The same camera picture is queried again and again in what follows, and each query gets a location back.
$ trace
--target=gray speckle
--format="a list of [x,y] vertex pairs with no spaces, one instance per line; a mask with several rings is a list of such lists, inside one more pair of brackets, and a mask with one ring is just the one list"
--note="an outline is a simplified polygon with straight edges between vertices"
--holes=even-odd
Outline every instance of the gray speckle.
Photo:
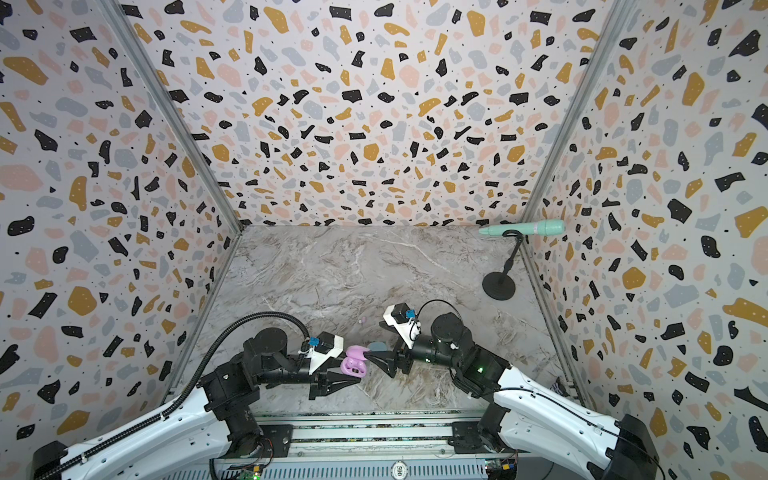
[[102,276],[109,275],[109,266],[107,266],[106,263],[99,263],[98,265],[94,265],[94,270],[99,272]]
[[118,378],[120,380],[125,380],[129,376],[133,375],[134,373],[139,371],[139,367],[133,366],[130,363],[128,363],[126,366],[118,370]]
[[85,67],[85,74],[91,79],[91,83],[96,85],[104,85],[106,88],[112,89],[112,84],[104,79],[104,73],[95,68]]
[[474,121],[480,121],[482,120],[483,115],[485,115],[485,107],[478,101],[473,102],[467,108],[467,115]]
[[736,201],[739,202],[742,205],[744,205],[746,202],[748,202],[750,200],[752,200],[752,195],[750,195],[746,191],[742,190],[741,192],[739,192],[738,195],[736,195]]
[[397,122],[397,125],[392,129],[392,140],[403,141],[406,138],[406,123],[404,121]]
[[659,111],[656,109],[656,105],[650,108],[650,113],[648,114],[648,124],[649,125],[655,125],[659,123]]
[[117,166],[123,168],[135,168],[139,165],[134,152],[127,148],[120,148],[114,152],[114,162]]
[[520,43],[519,40],[515,40],[512,42],[512,46],[509,48],[509,53],[515,57],[515,60],[518,61],[518,65],[520,65],[523,62],[523,52],[525,51],[525,47],[522,43]]
[[280,52],[286,57],[288,57],[290,62],[295,66],[303,67],[304,65],[306,65],[306,61],[304,60],[304,57],[302,57],[301,54],[294,47],[285,47]]
[[712,163],[715,155],[723,151],[723,132],[716,132],[709,140],[704,142],[704,150],[707,152],[707,158],[704,160],[704,166],[706,167]]
[[56,124],[58,123],[56,120],[56,117],[54,117],[51,114],[47,114],[45,112],[40,112],[39,114],[33,114],[30,112],[29,116],[32,117],[32,120],[50,128],[55,128]]
[[311,100],[304,102],[302,110],[315,120],[321,120],[323,118],[323,107],[320,107],[317,103]]
[[670,427],[672,427],[675,432],[681,433],[685,425],[683,425],[679,418],[677,418],[675,415],[672,415],[670,417]]
[[103,414],[96,425],[96,431],[100,432],[101,430],[106,429],[109,425],[115,423],[120,418],[122,412],[123,407],[117,407],[116,409],[112,409]]
[[40,375],[42,375],[42,373],[43,369],[26,369],[24,372],[19,373],[13,380],[0,383],[0,390],[7,389],[12,386],[38,385],[40,383]]
[[336,61],[341,60],[341,57],[339,56],[339,52],[337,51],[338,49],[339,49],[339,46],[333,40],[331,40],[331,37],[329,37],[328,35],[323,37],[323,50],[330,53],[336,59]]
[[49,160],[48,163],[45,164],[45,173],[50,175],[51,178],[57,182],[61,181],[61,170],[59,170],[58,164],[53,160]]
[[[472,60],[472,64],[475,66],[475,68],[483,69],[488,67],[488,61],[485,60],[485,55],[483,55],[481,51],[472,50],[467,54],[467,56],[469,57],[470,60]],[[453,54],[451,54],[451,60],[453,61],[453,63],[458,63],[457,61],[454,60]],[[459,61],[462,60],[461,55],[459,55],[458,60]]]
[[722,432],[715,435],[720,442],[723,443],[728,452],[732,452],[739,448],[739,434],[736,431],[736,424],[738,420],[735,416],[731,416],[728,420],[728,425]]
[[264,55],[264,57],[269,61],[277,61],[277,53],[271,51],[270,49],[264,47],[263,45],[259,46],[259,50],[261,50],[261,53]]
[[640,369],[638,369],[635,365],[629,365],[627,367],[629,370],[630,375],[632,375],[632,379],[638,384],[638,385],[650,385],[650,378],[648,378],[647,375],[642,373]]
[[75,117],[84,117],[88,114],[88,107],[80,103],[79,101],[74,101],[69,97],[61,97],[56,101],[56,110],[58,111],[65,111],[69,114],[74,115]]
[[680,55],[672,55],[669,58],[663,58],[651,65],[650,70],[659,76],[666,75],[672,71],[672,67],[674,67],[680,59]]
[[243,0],[235,0],[232,5],[221,15],[228,23],[240,23],[243,21]]
[[377,91],[379,91],[379,85],[376,83],[376,80],[374,80],[374,79],[372,79],[372,78],[371,78],[371,84],[370,84],[370,85],[368,85],[368,88],[366,89],[366,93],[367,93],[368,95],[373,95],[373,94],[375,94]]
[[677,308],[699,298],[699,290],[695,285],[685,286],[677,283],[664,294],[664,298],[670,308]]
[[725,57],[718,57],[713,58],[710,60],[709,66],[707,66],[707,75],[717,75],[720,73],[720,70],[723,70],[723,66],[725,65]]
[[438,27],[445,23],[445,19],[448,17],[448,12],[451,11],[451,4],[444,3],[434,12],[427,15],[427,25],[430,27]]
[[627,203],[634,203],[643,197],[643,182],[639,178],[633,178],[627,182]]
[[11,272],[11,278],[7,279],[5,283],[11,285],[21,285],[27,281],[27,274],[22,272]]
[[248,124],[244,121],[238,121],[235,125],[235,135],[237,135],[238,141],[250,141],[250,134],[248,133]]
[[35,204],[37,207],[40,208],[59,208],[64,201],[60,198],[51,197],[49,195],[43,195],[42,197],[38,198],[37,203]]
[[114,299],[114,306],[121,312],[124,312],[128,308],[128,304],[120,297]]
[[664,121],[664,136],[662,137],[664,143],[668,147],[672,147],[677,141],[677,122],[671,119]]
[[22,46],[22,44],[18,42],[18,38],[3,27],[0,27],[0,43],[11,50],[18,50],[18,48]]
[[664,193],[666,194],[676,194],[679,189],[680,182],[677,180],[666,180],[664,182]]
[[72,241],[72,253],[90,263],[98,255],[98,248],[91,243],[85,234],[77,230],[69,236]]
[[[453,62],[454,65],[456,65],[457,63],[459,63],[462,60],[462,55],[460,53],[458,53],[456,50],[454,50],[453,48],[449,48],[448,49],[448,56],[451,58],[451,61]],[[469,52],[469,57],[472,58],[472,52]]]
[[56,405],[51,407],[51,420],[60,419],[67,413],[67,404],[66,403],[57,403]]
[[744,282],[746,273],[744,268],[738,263],[730,264],[730,273],[728,273],[728,285],[734,290],[741,288],[741,284]]
[[382,37],[381,35],[377,35],[376,37],[373,37],[373,39],[376,41],[376,44],[379,47],[383,47],[384,45],[389,45],[389,40]]
[[708,232],[714,232],[717,228],[717,222],[720,221],[720,214],[713,215],[709,218],[699,218],[696,220],[696,228],[700,230],[706,230]]

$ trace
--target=pink speckle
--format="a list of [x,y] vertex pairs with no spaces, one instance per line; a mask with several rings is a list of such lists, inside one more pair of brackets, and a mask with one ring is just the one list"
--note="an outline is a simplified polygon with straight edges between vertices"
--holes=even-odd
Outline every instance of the pink speckle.
[[37,247],[29,249],[24,265],[38,275],[47,275],[48,261],[46,260],[45,250]]
[[744,372],[749,372],[755,365],[757,365],[757,355],[749,353],[745,356],[740,356],[736,365]]
[[306,82],[308,85],[311,85],[311,84],[313,84],[313,83],[315,83],[315,82],[317,81],[317,77],[316,77],[316,76],[314,76],[314,75],[312,75],[311,73],[309,73],[309,72],[308,72],[308,71],[306,71],[306,70],[302,70],[302,71],[301,71],[301,73],[300,73],[300,75],[301,75],[301,78],[303,78],[303,79],[304,79],[304,81],[305,81],[305,82]]
[[612,101],[610,104],[606,105],[605,107],[605,126],[608,128],[611,128],[614,126],[614,123],[616,123],[616,120],[619,118],[619,105]]
[[416,28],[418,23],[416,23],[416,17],[413,16],[413,10],[411,10],[411,5],[406,6],[406,22],[408,22],[408,25],[411,25],[411,28]]
[[78,280],[87,280],[87,279],[88,279],[88,272],[85,270],[80,270],[77,267],[72,267],[69,270],[69,273],[67,274],[67,283],[78,281]]
[[701,325],[701,314],[704,312],[701,308],[695,309],[690,313],[686,322],[690,325],[690,328],[698,330]]
[[61,67],[55,61],[51,60],[51,57],[47,56],[44,51],[38,51],[38,58],[40,59],[40,63],[61,75]]
[[83,127],[85,125],[82,121],[79,120],[70,120],[69,125],[67,125],[67,130],[71,130],[77,134],[83,133]]
[[659,287],[659,285],[661,285],[661,282],[663,280],[664,278],[661,275],[659,275],[656,272],[651,272],[650,273],[650,289],[655,292],[656,289]]
[[717,98],[717,95],[720,94],[720,89],[708,91],[707,94],[704,95],[704,102],[701,104],[701,110],[699,110],[700,114],[707,113],[710,108],[712,108],[712,103],[715,102],[715,99]]
[[81,94],[83,93],[83,84],[80,83],[79,80],[70,80],[67,82],[67,88],[69,88],[69,91],[73,94]]
[[760,275],[768,275],[768,237],[760,237],[753,243],[752,267]]
[[32,336],[32,330],[28,328],[19,328],[17,326],[12,326],[10,329],[8,329],[8,334],[14,340],[26,340]]
[[160,17],[160,14],[155,10],[154,8],[149,9],[149,16],[152,17],[152,20],[154,20],[154,24],[158,27],[163,26],[163,18]]
[[621,254],[624,252],[624,244],[615,238],[611,238],[605,245],[603,245],[603,251],[605,253]]
[[224,79],[226,83],[230,84],[234,88],[240,88],[243,86],[243,84],[240,82],[240,73],[237,71],[237,69],[225,63],[219,64],[219,66],[216,68],[216,73],[218,73],[219,77]]
[[27,313],[27,300],[23,298],[14,298],[13,307],[11,308],[11,318],[14,320],[20,320]]
[[695,121],[690,122],[688,126],[685,127],[685,134],[688,135],[688,137],[696,137],[699,132],[701,132],[701,127],[699,127],[699,124]]
[[688,250],[677,243],[673,243],[662,254],[661,258],[665,260],[685,260],[688,257]]
[[42,181],[26,165],[0,165],[0,184],[9,190],[34,192],[43,186]]
[[408,88],[416,88],[419,86],[419,71],[411,65],[406,65],[401,68],[399,77]]
[[50,325],[44,326],[38,338],[35,340],[35,355],[38,358],[55,363],[58,360],[58,348],[56,346],[56,330]]
[[294,10],[292,14],[290,14],[290,21],[293,22],[293,24],[296,26],[296,30],[301,33],[304,31],[304,24],[301,22],[301,17],[299,16],[299,12]]

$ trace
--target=black cable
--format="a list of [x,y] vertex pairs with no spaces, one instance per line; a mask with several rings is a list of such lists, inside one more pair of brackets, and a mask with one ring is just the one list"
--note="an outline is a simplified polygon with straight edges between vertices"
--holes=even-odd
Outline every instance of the black cable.
[[143,422],[139,422],[138,424],[130,427],[129,429],[126,429],[114,437],[110,437],[109,439],[104,440],[102,443],[99,443],[95,447],[86,450],[85,452],[81,453],[80,455],[72,458],[71,460],[66,461],[65,463],[56,466],[47,472],[43,473],[42,475],[35,477],[35,480],[49,480],[50,478],[54,478],[56,475],[62,473],[64,470],[67,470],[68,468],[72,468],[75,465],[78,465],[82,463],[83,458],[90,458],[93,455],[96,455],[100,451],[106,449],[109,446],[114,445],[115,443],[126,439],[127,437],[133,435],[134,433],[148,427],[149,425],[152,425],[155,422],[159,422],[162,420],[163,417],[165,419],[168,418],[168,416],[174,412],[177,408],[181,406],[182,403],[184,403],[184,400],[187,399],[187,397],[192,393],[192,390],[194,389],[195,385],[197,384],[197,380],[200,379],[200,377],[203,375],[203,371],[205,370],[205,367],[208,365],[211,358],[213,358],[214,353],[216,353],[216,350],[219,348],[221,343],[235,330],[237,327],[242,326],[244,323],[248,323],[251,320],[259,319],[259,318],[266,318],[266,317],[276,317],[279,319],[286,320],[288,322],[293,323],[297,327],[299,327],[299,330],[301,331],[302,335],[304,335],[304,341],[301,344],[301,352],[299,354],[299,361],[303,359],[303,357],[306,355],[307,352],[310,350],[310,332],[306,328],[306,326],[301,323],[299,319],[297,319],[295,316],[289,315],[287,313],[283,312],[258,312],[258,313],[251,313],[248,316],[244,316],[243,318],[236,320],[235,322],[232,322],[224,331],[216,338],[214,343],[210,346],[207,352],[205,352],[205,356],[203,357],[203,360],[200,362],[200,365],[197,367],[197,370],[195,371],[194,375],[192,375],[192,378],[190,379],[187,386],[184,387],[184,390],[182,390],[181,395],[165,410],[163,410],[162,413],[158,413],[156,415],[151,416],[150,418],[144,420]]
[[219,480],[219,475],[216,475],[216,466],[214,460],[208,460],[208,472],[210,472],[211,480]]
[[621,435],[618,435],[617,433],[613,433],[613,432],[611,432],[611,431],[609,431],[609,430],[606,430],[606,429],[604,429],[603,427],[599,426],[597,423],[594,423],[594,422],[592,422],[591,420],[587,420],[587,419],[586,419],[586,418],[584,418],[583,416],[581,416],[581,415],[577,414],[576,412],[574,412],[573,410],[569,409],[567,406],[565,406],[565,405],[561,404],[560,402],[558,402],[558,401],[557,401],[557,400],[555,400],[555,399],[551,399],[551,398],[549,398],[548,396],[546,396],[546,395],[543,395],[543,394],[541,394],[541,393],[539,393],[539,392],[536,392],[536,391],[534,391],[534,390],[531,390],[531,389],[523,389],[523,388],[514,387],[514,386],[510,386],[510,387],[505,387],[505,388],[503,388],[503,389],[494,390],[492,393],[497,393],[497,392],[504,392],[504,391],[510,391],[510,390],[514,390],[514,391],[518,391],[518,392],[528,392],[528,393],[532,393],[532,394],[534,394],[534,395],[536,395],[536,396],[540,396],[540,397],[542,397],[543,399],[547,399],[547,400],[549,400],[550,402],[552,402],[552,403],[554,403],[555,405],[557,405],[558,407],[560,407],[560,408],[562,408],[563,410],[565,410],[566,412],[568,412],[568,413],[570,413],[571,415],[575,416],[576,418],[578,418],[578,419],[582,420],[583,422],[586,422],[586,423],[587,423],[587,425],[589,425],[589,426],[593,426],[593,427],[597,427],[597,428],[599,428],[599,429],[600,429],[602,432],[605,432],[605,433],[607,433],[608,435],[612,435],[612,436],[616,437],[617,439],[620,439],[620,440],[624,440],[624,441],[625,441],[625,442],[626,442],[628,445],[632,445],[632,446],[633,446],[633,447],[635,447],[637,450],[640,450],[640,451],[643,453],[643,455],[645,455],[645,456],[647,456],[648,458],[650,458],[650,460],[651,460],[653,463],[655,463],[655,464],[656,464],[656,466],[659,468],[659,470],[661,470],[661,478],[662,478],[662,480],[667,480],[667,476],[666,476],[666,474],[664,474],[664,469],[661,467],[661,464],[659,464],[658,460],[656,460],[656,459],[655,459],[653,456],[651,456],[651,454],[650,454],[650,453],[646,452],[646,451],[645,451],[645,449],[643,449],[643,448],[641,448],[641,447],[639,447],[639,446],[635,445],[634,443],[630,442],[629,440],[627,440],[626,438],[622,437]]

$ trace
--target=teal microphone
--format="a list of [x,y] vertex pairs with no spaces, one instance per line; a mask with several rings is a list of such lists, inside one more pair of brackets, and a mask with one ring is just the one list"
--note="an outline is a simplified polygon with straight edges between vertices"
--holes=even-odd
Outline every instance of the teal microphone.
[[506,225],[494,225],[480,229],[481,235],[487,237],[501,237],[507,230],[517,230],[523,235],[560,235],[565,232],[563,220],[539,220],[530,223],[507,223]]

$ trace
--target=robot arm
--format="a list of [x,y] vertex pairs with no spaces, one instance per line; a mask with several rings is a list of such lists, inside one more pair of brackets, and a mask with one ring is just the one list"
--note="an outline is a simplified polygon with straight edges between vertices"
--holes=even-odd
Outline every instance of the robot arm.
[[489,449],[533,452],[588,480],[656,478],[656,449],[638,419],[618,421],[554,394],[477,345],[454,313],[438,316],[428,336],[404,303],[387,312],[380,325],[400,335],[395,349],[366,352],[366,358],[392,378],[398,369],[410,373],[415,359],[448,367],[455,386],[490,402],[478,424]]
[[[211,349],[215,351],[219,344],[217,340]],[[307,339],[305,346],[303,353],[289,354],[287,335],[282,329],[263,329],[243,343],[243,352],[202,378],[199,373],[205,365],[201,365],[192,378],[197,388],[191,388],[188,396],[182,394],[183,398],[173,399],[87,442],[71,447],[52,442],[39,448],[33,455],[28,478],[154,479],[184,465],[223,455],[264,456],[268,437],[249,408],[259,399],[261,386],[271,389],[283,384],[307,384],[309,398],[314,400],[360,382],[358,377],[329,371],[339,367],[344,358],[342,337],[323,332]],[[270,445],[267,456],[282,447],[271,440]]]

